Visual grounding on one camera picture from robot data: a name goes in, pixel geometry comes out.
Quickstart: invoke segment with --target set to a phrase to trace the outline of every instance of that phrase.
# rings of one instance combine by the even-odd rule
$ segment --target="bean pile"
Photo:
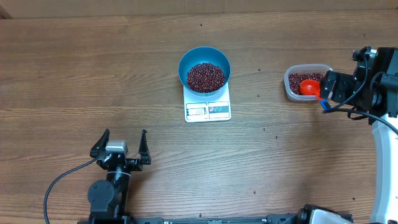
[[[191,68],[187,75],[188,87],[199,93],[210,93],[224,85],[225,75],[219,66],[200,63]]]
[[[311,74],[290,74],[289,75],[289,85],[292,92],[301,95],[300,93],[300,83],[304,80],[316,80],[320,81],[323,78],[321,73],[311,73]]]

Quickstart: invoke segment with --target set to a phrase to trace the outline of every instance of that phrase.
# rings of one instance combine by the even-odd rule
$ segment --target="clear plastic container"
[[[293,73],[308,74],[308,73],[321,73],[326,75],[327,71],[333,71],[329,65],[325,64],[306,64],[291,66],[285,73],[285,89],[287,98],[292,101],[317,101],[316,96],[297,95],[290,89],[289,75]]]

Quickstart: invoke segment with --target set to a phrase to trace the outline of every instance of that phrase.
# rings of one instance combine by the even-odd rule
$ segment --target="white digital scale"
[[[231,119],[228,83],[218,93],[211,96],[195,95],[185,86],[183,86],[183,91],[186,122],[229,121]]]

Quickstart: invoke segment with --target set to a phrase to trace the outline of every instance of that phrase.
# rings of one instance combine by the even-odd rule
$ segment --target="blue bowl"
[[[220,66],[225,75],[224,85],[218,90],[209,93],[199,93],[189,89],[187,84],[188,72],[199,63],[212,63],[213,65]],[[180,65],[178,66],[178,75],[182,84],[193,94],[198,96],[211,96],[218,93],[228,83],[231,76],[231,64],[228,58],[218,49],[213,47],[197,47],[188,51],[181,58]]]

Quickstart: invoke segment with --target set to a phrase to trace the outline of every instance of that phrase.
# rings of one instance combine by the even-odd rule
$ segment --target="wooden table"
[[[47,187],[90,160],[106,128],[152,165],[133,173],[137,217],[294,213],[305,203],[368,221],[376,181],[371,127],[287,99],[292,65],[352,73],[352,50],[398,46],[398,10],[268,12],[0,21],[0,223],[43,223]],[[232,119],[187,124],[177,67],[210,45],[229,58]],[[51,223],[88,218],[91,165],[49,197]]]

